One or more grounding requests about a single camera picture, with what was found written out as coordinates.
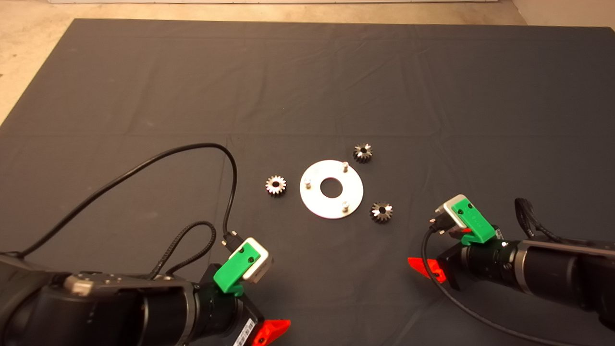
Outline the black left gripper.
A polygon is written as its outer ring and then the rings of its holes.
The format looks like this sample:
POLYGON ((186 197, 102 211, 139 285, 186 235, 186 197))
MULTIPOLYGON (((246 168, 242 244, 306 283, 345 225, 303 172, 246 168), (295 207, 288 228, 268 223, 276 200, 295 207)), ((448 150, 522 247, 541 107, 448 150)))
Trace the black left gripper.
POLYGON ((199 282, 199 339, 208 346, 270 346, 288 331, 291 321, 264 321, 246 294, 224 293, 214 281, 220 267, 209 265, 199 282))

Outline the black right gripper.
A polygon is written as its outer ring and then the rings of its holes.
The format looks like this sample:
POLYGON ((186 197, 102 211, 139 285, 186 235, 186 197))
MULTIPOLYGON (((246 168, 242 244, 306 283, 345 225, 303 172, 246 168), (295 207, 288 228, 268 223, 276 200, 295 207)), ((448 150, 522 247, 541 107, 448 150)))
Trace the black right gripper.
MULTIPOLYGON (((464 235, 473 232, 470 228, 455 229, 451 231, 451 237, 463 237, 464 235)), ((450 287, 456 291, 464 289, 464 268, 461 261, 463 245, 457 243, 448 248, 439 255, 439 261, 436 259, 428 259, 428 264, 425 265, 422 258, 407 258, 409 266, 416 272, 421 273, 424 277, 430 279, 428 269, 433 274, 433 277, 440 284, 446 280, 450 287)))

